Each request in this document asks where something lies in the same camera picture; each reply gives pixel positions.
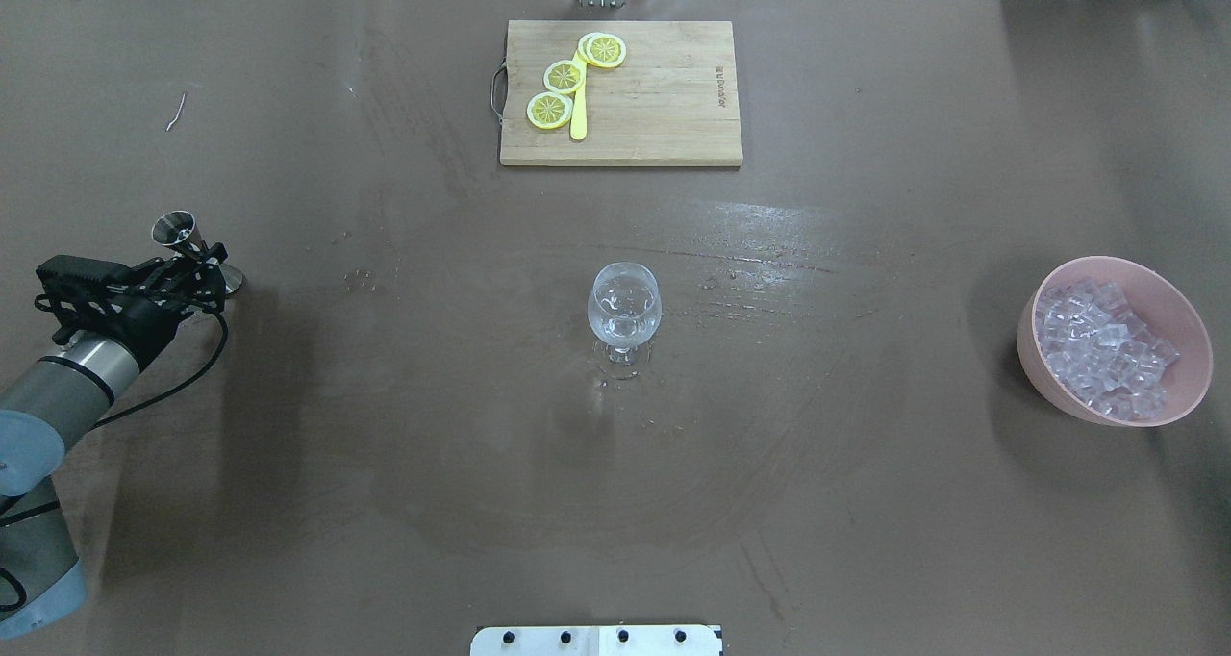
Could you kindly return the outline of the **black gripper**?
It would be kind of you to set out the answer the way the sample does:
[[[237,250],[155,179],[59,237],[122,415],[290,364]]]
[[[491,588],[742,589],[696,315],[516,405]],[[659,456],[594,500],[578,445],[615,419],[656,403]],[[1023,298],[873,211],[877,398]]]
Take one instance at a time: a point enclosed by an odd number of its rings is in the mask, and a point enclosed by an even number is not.
[[[81,331],[124,345],[171,338],[183,322],[183,313],[224,313],[225,290],[165,290],[149,288],[148,283],[188,282],[198,276],[227,279],[230,274],[227,258],[223,242],[213,242],[203,251],[183,249],[170,258],[146,258],[132,266],[54,256],[34,270],[42,284],[36,309],[59,322],[50,338],[55,345],[68,345]]]

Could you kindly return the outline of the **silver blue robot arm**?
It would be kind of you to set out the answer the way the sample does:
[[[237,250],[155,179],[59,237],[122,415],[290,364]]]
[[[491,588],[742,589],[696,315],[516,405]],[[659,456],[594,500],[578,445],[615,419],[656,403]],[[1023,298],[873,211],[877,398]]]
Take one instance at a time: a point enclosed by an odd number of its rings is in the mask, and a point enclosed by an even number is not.
[[[58,321],[54,352],[2,391],[2,638],[79,609],[87,578],[53,473],[82,437],[114,422],[119,395],[196,314],[220,318],[228,254],[215,242],[119,265],[55,256],[37,267],[34,304]]]

